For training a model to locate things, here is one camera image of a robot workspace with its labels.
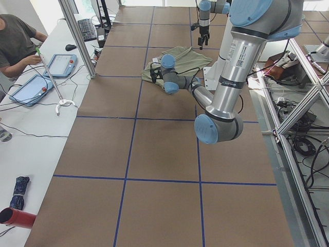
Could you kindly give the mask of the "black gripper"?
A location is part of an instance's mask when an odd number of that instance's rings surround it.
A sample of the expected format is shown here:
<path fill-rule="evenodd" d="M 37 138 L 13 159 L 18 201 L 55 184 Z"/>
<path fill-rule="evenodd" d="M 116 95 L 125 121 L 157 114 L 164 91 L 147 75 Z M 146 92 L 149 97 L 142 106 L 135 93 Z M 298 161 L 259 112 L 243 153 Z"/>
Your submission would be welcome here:
<path fill-rule="evenodd" d="M 202 49 L 202 43 L 205 43 L 205 45 L 208 46 L 208 40 L 210 38 L 209 25 L 200 26 L 199 34 L 200 34 L 200 37 L 198 37 L 198 46 L 199 46 L 199 49 Z"/>

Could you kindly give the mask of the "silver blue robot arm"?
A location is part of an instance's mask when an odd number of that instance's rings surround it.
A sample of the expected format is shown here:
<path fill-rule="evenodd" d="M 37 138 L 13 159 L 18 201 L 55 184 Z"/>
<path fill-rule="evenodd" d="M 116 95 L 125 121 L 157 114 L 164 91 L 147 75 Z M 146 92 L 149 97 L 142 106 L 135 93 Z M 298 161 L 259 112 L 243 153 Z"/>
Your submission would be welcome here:
<path fill-rule="evenodd" d="M 204 108 L 196 117 L 194 130 L 206 144 L 230 141 L 240 136 L 243 120 L 234 107 L 265 44 L 296 37 L 302 26 L 302 1 L 201 1 L 199 3 L 199 46 L 208 43 L 210 14 L 229 16 L 227 30 L 232 41 L 214 93 L 194 76 L 180 76 L 175 58 L 166 54 L 160 61 L 164 90 L 168 94 L 188 90 Z"/>
<path fill-rule="evenodd" d="M 202 0 L 198 6 L 198 26 L 199 26 L 199 37 L 198 46 L 200 50 L 203 49 L 203 45 L 208 45 L 210 39 L 210 14 L 228 14 L 231 6 L 231 1 L 208 1 Z"/>

